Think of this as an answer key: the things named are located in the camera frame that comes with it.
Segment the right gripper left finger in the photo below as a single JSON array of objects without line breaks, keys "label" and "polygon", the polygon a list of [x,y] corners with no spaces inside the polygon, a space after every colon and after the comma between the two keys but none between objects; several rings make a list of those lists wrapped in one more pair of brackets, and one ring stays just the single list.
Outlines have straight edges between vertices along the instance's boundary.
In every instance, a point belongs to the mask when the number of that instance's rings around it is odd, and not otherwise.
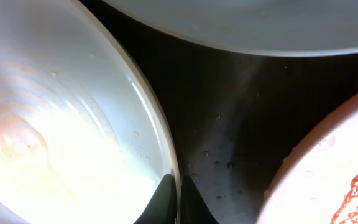
[{"label": "right gripper left finger", "polygon": [[167,174],[150,202],[134,224],[174,224],[177,216],[177,191],[174,176]]}]

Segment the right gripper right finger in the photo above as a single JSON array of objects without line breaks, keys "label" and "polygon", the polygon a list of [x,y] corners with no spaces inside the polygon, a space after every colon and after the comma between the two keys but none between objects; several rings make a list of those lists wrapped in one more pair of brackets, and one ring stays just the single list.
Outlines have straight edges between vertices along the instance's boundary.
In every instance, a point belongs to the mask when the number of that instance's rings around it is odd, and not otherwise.
[{"label": "right gripper right finger", "polygon": [[188,175],[182,178],[180,218],[182,224],[218,224]]}]

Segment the pale green plate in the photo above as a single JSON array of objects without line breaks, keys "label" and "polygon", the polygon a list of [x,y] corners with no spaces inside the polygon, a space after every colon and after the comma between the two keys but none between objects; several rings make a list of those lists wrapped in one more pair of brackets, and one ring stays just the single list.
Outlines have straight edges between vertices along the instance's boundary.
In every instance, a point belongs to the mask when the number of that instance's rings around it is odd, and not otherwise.
[{"label": "pale green plate", "polygon": [[166,34],[244,54],[358,53],[358,0],[108,0]]}]

